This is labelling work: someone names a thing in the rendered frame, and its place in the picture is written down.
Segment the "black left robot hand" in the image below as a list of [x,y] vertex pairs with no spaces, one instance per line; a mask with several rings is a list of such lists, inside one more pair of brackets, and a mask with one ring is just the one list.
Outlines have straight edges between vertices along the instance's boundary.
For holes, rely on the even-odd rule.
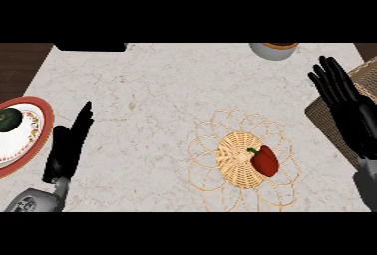
[[86,102],[72,126],[55,126],[52,150],[41,178],[46,183],[55,184],[61,177],[72,178],[93,121],[92,102]]

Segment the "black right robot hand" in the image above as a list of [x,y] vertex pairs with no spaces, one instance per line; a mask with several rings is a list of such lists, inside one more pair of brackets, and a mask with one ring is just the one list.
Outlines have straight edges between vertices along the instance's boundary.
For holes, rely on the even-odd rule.
[[330,109],[343,140],[361,158],[377,160],[377,104],[364,96],[333,57],[321,56],[307,77]]

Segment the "brown wicker basket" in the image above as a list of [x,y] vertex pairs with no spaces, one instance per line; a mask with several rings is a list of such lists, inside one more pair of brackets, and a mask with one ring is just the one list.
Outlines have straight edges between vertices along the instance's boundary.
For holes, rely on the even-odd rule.
[[307,73],[319,98],[304,113],[355,168],[377,161],[377,104],[362,95],[333,57],[319,57]]

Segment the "red bell pepper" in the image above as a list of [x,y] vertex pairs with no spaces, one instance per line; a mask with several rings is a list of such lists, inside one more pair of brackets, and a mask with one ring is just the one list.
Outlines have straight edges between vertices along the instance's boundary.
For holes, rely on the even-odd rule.
[[248,148],[247,151],[253,154],[253,158],[250,159],[251,166],[254,170],[265,175],[266,177],[273,177],[278,173],[278,159],[270,150],[270,148],[263,145],[260,150],[254,148]]

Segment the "woven wicker placemat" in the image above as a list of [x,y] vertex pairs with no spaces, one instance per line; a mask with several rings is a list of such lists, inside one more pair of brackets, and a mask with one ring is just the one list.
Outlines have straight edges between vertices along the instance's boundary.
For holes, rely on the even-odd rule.
[[[251,147],[266,145],[278,159],[278,173],[266,177],[253,168]],[[207,211],[281,211],[297,200],[300,166],[281,125],[241,109],[217,110],[195,125],[188,146],[188,183],[201,192]]]

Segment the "red-rimmed floral plate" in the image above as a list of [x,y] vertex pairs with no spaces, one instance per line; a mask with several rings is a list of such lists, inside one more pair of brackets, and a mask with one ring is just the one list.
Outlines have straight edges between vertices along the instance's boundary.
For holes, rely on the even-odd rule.
[[22,112],[22,122],[9,132],[0,132],[0,178],[19,170],[37,155],[53,129],[53,109],[38,97],[18,97],[0,104],[0,110]]

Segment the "dark green round vegetable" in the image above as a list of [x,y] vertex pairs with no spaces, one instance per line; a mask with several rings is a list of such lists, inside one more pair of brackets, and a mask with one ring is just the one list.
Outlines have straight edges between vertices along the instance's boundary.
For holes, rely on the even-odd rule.
[[0,110],[0,132],[12,131],[22,122],[22,112],[15,108]]

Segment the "grey pot with orange rim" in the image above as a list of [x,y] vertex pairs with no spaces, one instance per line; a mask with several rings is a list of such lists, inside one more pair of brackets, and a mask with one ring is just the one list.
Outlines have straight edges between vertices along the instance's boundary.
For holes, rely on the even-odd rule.
[[250,43],[254,54],[270,61],[287,59],[297,47],[297,43]]

